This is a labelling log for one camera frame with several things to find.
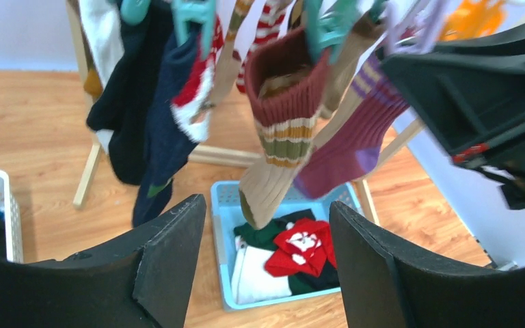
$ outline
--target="white cloth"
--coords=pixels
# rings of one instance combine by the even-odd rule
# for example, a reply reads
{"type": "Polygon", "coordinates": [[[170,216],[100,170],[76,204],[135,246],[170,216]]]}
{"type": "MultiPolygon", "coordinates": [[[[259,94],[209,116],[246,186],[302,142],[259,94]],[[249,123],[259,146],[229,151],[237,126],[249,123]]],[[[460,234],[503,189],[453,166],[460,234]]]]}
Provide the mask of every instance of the white cloth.
{"type": "Polygon", "coordinates": [[[124,55],[120,9],[106,0],[79,0],[79,11],[85,38],[105,89],[113,69],[124,55]]]}
{"type": "Polygon", "coordinates": [[[265,263],[272,255],[272,251],[244,243],[240,245],[230,283],[237,304],[252,304],[293,294],[288,277],[273,277],[265,270],[265,263]]]}

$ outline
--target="wooden floor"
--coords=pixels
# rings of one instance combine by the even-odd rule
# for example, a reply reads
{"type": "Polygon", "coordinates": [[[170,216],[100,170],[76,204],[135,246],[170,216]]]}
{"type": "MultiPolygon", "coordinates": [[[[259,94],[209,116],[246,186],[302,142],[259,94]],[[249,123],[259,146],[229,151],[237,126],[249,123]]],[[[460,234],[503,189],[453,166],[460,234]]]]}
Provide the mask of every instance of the wooden floor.
{"type": "MultiPolygon", "coordinates": [[[[0,72],[0,169],[21,205],[25,259],[66,256],[126,232],[136,189],[121,185],[106,159],[85,209],[72,199],[90,151],[77,74],[0,72]]],[[[215,109],[207,144],[259,151],[244,97],[215,109]]],[[[386,142],[395,133],[389,131],[386,142]]],[[[242,169],[190,163],[177,176],[176,204],[217,180],[238,180],[242,169]]],[[[370,180],[381,224],[427,249],[472,264],[488,259],[407,149],[370,180]]],[[[186,327],[346,327],[340,294],[225,313],[222,310],[210,217],[206,218],[186,327]]]]}

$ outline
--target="orange clothespin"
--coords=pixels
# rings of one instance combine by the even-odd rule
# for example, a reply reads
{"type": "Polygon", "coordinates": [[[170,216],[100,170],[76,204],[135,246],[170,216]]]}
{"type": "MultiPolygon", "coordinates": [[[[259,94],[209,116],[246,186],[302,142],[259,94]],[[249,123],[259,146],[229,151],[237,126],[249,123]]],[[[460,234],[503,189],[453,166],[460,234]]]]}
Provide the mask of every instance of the orange clothespin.
{"type": "Polygon", "coordinates": [[[496,32],[506,18],[505,0],[463,0],[448,17],[440,34],[441,41],[488,36],[496,32]]]}

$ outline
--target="wooden rack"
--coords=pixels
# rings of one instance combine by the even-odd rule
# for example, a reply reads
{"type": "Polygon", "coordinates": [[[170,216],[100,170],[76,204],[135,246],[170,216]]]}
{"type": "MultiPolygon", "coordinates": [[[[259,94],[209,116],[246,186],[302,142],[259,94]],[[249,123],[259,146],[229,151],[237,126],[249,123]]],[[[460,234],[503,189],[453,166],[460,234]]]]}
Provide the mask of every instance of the wooden rack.
{"type": "MultiPolygon", "coordinates": [[[[81,81],[85,82],[88,70],[90,68],[91,60],[88,60],[86,53],[87,42],[81,29],[81,23],[78,14],[66,3],[67,13],[69,16],[69,22],[71,27],[71,34],[73,44],[75,47],[75,55],[77,57],[77,65],[79,69],[79,76],[81,81]]],[[[89,110],[94,99],[87,93],[85,93],[85,107],[89,110]]],[[[413,121],[404,131],[402,131],[397,137],[381,151],[379,160],[375,169],[362,177],[359,180],[354,181],[355,186],[359,192],[359,198],[361,201],[364,215],[367,219],[379,225],[379,217],[373,204],[371,192],[369,191],[369,185],[367,179],[373,175],[377,169],[387,163],[401,148],[407,145],[422,129],[424,128],[420,120],[413,121]]],[[[94,175],[97,170],[97,166],[100,160],[100,156],[103,153],[103,149],[99,143],[99,140],[92,134],[92,149],[90,155],[87,157],[83,173],[77,187],[77,192],[73,198],[73,206],[77,209],[82,209],[85,205],[85,199],[88,196],[88,191],[92,185],[94,175]]],[[[212,147],[205,145],[198,145],[196,149],[190,154],[189,160],[197,163],[207,163],[214,165],[225,165],[231,167],[249,167],[256,159],[260,157],[260,154],[253,152],[244,152],[240,150],[232,150],[228,148],[212,147]]]]}

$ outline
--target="white basket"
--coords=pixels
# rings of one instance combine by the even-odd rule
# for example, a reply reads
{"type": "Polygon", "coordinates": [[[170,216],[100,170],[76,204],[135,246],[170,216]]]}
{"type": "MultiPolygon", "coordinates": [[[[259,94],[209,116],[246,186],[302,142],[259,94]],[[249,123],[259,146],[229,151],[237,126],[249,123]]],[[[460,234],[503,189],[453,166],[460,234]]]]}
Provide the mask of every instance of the white basket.
{"type": "Polygon", "coordinates": [[[5,215],[5,233],[7,240],[7,260],[23,263],[23,235],[21,233],[21,215],[19,205],[11,193],[9,176],[0,170],[0,209],[5,215]]]}

